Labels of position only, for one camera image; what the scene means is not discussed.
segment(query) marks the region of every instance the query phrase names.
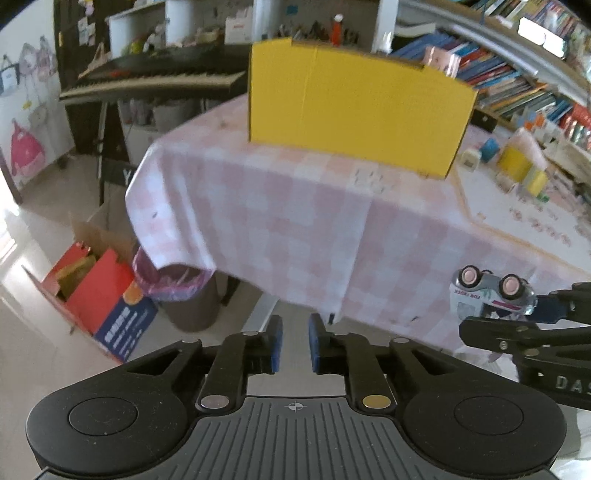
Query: keyboard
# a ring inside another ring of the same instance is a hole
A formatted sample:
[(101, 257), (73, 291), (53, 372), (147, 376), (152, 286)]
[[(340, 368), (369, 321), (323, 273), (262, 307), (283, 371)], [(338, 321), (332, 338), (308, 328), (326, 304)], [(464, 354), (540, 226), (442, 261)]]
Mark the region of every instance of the keyboard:
[(65, 104), (132, 98), (228, 100), (246, 93), (250, 46), (169, 48), (128, 55), (92, 70), (60, 95)]

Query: trash can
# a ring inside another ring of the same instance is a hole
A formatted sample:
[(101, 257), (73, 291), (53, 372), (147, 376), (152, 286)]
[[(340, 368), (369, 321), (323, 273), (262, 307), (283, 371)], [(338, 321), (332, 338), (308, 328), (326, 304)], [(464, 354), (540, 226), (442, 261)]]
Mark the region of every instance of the trash can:
[(199, 332), (216, 321), (220, 297), (213, 271), (187, 265), (157, 270), (142, 248), (134, 256), (133, 268), (144, 294), (159, 302), (183, 332)]

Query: cardboard box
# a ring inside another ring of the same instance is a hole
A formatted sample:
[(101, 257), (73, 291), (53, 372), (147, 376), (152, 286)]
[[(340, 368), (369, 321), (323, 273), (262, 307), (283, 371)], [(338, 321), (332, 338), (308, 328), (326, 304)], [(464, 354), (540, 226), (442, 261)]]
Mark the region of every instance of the cardboard box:
[(252, 43), (252, 7), (239, 11), (236, 17), (227, 17), (224, 43)]
[[(91, 335), (103, 349), (126, 361), (138, 340), (156, 316), (152, 300), (144, 297), (131, 268), (135, 241), (87, 222), (72, 222), (74, 243), (43, 281), (27, 269), (41, 294), (71, 324)], [(56, 295), (56, 272), (85, 257), (89, 250), (98, 257), (66, 301)]]
[(327, 44), (252, 46), (250, 140), (445, 177), (476, 91), (442, 72)]

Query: tile floor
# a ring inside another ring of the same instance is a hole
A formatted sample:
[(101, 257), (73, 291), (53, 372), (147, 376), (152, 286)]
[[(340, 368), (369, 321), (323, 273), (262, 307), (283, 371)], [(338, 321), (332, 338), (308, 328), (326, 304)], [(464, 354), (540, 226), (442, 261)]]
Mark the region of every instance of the tile floor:
[[(25, 191), (25, 204), (16, 207), (0, 185), (0, 480), (30, 480), (38, 473), (24, 433), (30, 409), (48, 393), (115, 366), (80, 332), (70, 327), (34, 289), (22, 269), (43, 277), (71, 243), (69, 216), (129, 231), (123, 192), (112, 187), (109, 208), (96, 213), (96, 165), (91, 158), (72, 160), (61, 171), (51, 167), (36, 185)], [(198, 335), (177, 330), (159, 314), (140, 341), (141, 356), (179, 339), (200, 338), (205, 345), (221, 343), (241, 330), (261, 292), (241, 284), (217, 322)], [(311, 310), (279, 302), (275, 312), (284, 318), (284, 346), (278, 375), (251, 378), (248, 392), (255, 395), (314, 396), (344, 393), (343, 380), (311, 373), (307, 319)], [(344, 319), (337, 333), (361, 333), (377, 345), (387, 345), (390, 334)], [(591, 421), (578, 415), (587, 442), (577, 453), (559, 459), (554, 471), (561, 480), (591, 476), (584, 458), (591, 450)]]

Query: pink wheel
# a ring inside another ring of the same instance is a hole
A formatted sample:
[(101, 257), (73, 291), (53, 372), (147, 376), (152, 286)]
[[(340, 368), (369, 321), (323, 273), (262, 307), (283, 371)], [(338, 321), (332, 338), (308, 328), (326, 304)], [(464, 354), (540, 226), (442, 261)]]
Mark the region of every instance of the pink wheel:
[(523, 282), (517, 275), (509, 274), (501, 280), (499, 291), (508, 300), (517, 299), (524, 291)]
[(458, 280), (466, 288), (476, 287), (480, 282), (482, 274), (474, 265), (468, 265), (460, 270)]

